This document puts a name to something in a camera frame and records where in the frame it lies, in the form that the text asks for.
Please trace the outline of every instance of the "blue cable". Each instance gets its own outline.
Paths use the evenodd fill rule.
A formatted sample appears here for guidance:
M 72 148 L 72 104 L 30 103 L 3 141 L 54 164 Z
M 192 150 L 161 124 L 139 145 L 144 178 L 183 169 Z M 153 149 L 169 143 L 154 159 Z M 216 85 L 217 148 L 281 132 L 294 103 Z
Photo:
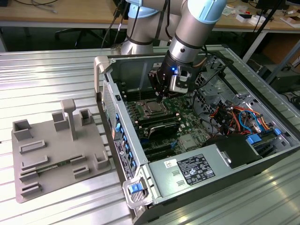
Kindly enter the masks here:
M 242 125 L 242 127 L 244 127 L 244 128 L 246 128 L 247 130 L 249 130 L 249 131 L 251 132 L 251 134 L 252 134 L 252 130 L 251 130 L 249 127 L 246 127 L 246 126 L 243 124 L 243 122 L 241 121 L 241 116 L 242 116 L 242 113 L 243 113 L 243 112 L 248 112 L 248 113 L 250 113 L 250 114 L 254 117 L 254 119 L 255 119 L 255 121 L 256 121 L 258 127 L 259 127 L 262 131 L 265 130 L 265 129 L 263 128 L 263 126 L 259 123 L 259 121 L 258 121 L 257 117 L 255 116 L 255 114 L 254 114 L 253 112 L 251 112 L 251 111 L 248 111 L 248 110 L 244 110 L 244 111 L 240 112 L 240 114 L 239 114 L 239 122 L 240 122 L 240 124 Z

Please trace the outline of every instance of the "barcode sticker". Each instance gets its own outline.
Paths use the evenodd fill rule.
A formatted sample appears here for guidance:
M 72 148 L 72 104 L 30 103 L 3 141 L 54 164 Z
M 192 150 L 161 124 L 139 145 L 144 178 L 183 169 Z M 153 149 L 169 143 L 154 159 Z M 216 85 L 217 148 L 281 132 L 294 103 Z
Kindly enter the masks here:
M 169 160 L 169 161 L 164 161 L 164 164 L 165 164 L 166 168 L 170 168 L 170 167 L 173 167 L 173 166 L 177 165 L 177 160 L 172 159 L 172 160 Z

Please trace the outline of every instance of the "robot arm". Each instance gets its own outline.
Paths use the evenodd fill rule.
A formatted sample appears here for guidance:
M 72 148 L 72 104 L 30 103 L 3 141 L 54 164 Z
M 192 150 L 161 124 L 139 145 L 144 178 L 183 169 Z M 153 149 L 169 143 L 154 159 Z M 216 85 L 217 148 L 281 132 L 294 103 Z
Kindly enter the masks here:
M 168 0 L 126 0 L 132 3 L 122 54 L 150 53 L 153 39 L 168 39 L 165 33 Z M 220 19 L 226 0 L 170 0 L 169 34 L 173 36 L 165 59 L 149 79 L 157 101 L 188 92 L 193 62 Z

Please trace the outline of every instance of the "office chair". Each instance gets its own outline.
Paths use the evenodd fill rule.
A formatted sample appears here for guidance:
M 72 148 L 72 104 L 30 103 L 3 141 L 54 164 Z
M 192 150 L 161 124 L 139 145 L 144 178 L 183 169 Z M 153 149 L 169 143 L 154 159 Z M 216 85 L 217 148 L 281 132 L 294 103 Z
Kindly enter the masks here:
M 87 28 L 70 28 L 70 29 L 57 31 L 57 32 L 55 32 L 55 39 L 59 40 L 60 39 L 60 34 L 65 34 L 65 33 L 70 33 L 70 32 L 77 32 L 77 31 L 79 31 L 80 33 L 79 33 L 79 36 L 78 36 L 78 38 L 76 40 L 76 43 L 75 43 L 75 47 L 74 47 L 75 49 L 78 48 L 78 45 L 79 45 L 81 39 L 84 36 L 86 36 L 87 34 L 92 35 L 93 37 L 95 37 L 96 39 L 98 39 L 100 41 L 103 40 L 103 37 L 101 37 L 100 35 L 93 32 L 92 29 L 87 29 Z

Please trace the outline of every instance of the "ventilation grille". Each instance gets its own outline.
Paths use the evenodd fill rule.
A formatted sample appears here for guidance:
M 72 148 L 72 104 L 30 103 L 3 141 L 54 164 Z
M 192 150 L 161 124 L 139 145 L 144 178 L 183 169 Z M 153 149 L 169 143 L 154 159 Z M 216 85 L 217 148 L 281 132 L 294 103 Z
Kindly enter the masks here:
M 116 127 L 116 112 L 115 112 L 115 107 L 113 104 L 113 100 L 111 97 L 111 94 L 109 93 L 108 87 L 107 87 L 107 82 L 103 82 L 103 100 L 105 103 L 105 109 L 106 109 L 106 114 L 108 115 L 108 119 L 111 122 L 112 129 Z

